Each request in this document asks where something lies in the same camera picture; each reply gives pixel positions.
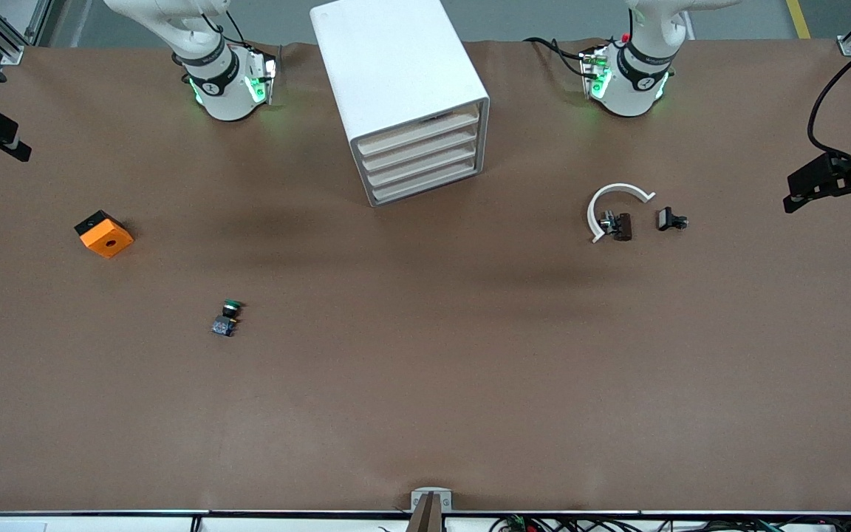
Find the white table edge rail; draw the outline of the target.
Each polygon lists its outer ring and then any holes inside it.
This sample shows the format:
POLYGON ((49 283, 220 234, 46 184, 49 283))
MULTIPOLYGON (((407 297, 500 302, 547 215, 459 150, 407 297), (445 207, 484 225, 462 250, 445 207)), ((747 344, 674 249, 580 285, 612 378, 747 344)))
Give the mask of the white table edge rail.
MULTIPOLYGON (((0 532, 405 532, 411 511, 0 511, 0 532)), ((851 532, 851 511, 452 511, 445 532, 851 532)))

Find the grey metal bracket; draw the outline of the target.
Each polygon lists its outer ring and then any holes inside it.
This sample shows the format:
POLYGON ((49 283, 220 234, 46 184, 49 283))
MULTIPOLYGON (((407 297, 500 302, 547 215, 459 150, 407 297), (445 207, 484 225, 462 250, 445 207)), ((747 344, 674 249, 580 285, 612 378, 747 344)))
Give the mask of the grey metal bracket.
POLYGON ((443 487, 419 487, 413 489, 411 492, 411 512, 415 511, 421 499, 430 493, 434 495, 436 499, 434 504, 439 506, 440 512, 448 513, 453 511, 453 492, 451 489, 443 487))

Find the green push button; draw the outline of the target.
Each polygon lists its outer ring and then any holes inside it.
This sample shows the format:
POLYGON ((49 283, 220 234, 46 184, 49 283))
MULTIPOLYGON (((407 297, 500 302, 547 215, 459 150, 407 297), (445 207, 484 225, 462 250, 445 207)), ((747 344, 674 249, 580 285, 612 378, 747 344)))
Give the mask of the green push button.
POLYGON ((213 320, 211 331, 223 337, 232 337, 239 323, 239 314, 245 305, 239 301, 226 299, 222 313, 213 320))

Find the brown table cover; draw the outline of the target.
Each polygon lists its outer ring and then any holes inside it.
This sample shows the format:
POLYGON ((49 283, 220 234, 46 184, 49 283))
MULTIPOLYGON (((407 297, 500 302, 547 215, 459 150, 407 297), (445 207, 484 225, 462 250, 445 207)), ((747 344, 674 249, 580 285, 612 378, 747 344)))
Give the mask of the brown table cover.
POLYGON ((782 207, 836 45, 690 41, 639 119, 535 45, 467 50, 484 171, 385 208, 314 45, 239 123, 166 51, 28 51, 0 511, 851 511, 851 197, 782 207), (110 259, 74 230, 98 210, 134 238, 110 259))

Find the orange block with hole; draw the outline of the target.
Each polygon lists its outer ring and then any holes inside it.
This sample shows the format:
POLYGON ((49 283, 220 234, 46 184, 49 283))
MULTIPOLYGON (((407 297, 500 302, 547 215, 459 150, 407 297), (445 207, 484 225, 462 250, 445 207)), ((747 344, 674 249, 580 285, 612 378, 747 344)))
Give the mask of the orange block with hole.
POLYGON ((131 233, 113 216, 98 210, 74 227, 82 245, 99 256, 110 259, 134 242, 131 233))

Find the small brown part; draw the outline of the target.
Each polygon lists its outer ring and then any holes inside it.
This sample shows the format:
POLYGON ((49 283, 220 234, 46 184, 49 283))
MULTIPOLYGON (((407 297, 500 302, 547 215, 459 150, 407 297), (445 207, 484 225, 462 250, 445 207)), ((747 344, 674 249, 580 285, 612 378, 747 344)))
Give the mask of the small brown part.
POLYGON ((598 220, 598 224, 605 236, 611 236, 618 242, 632 240, 632 219, 628 213, 615 214, 611 210, 606 210, 598 220))

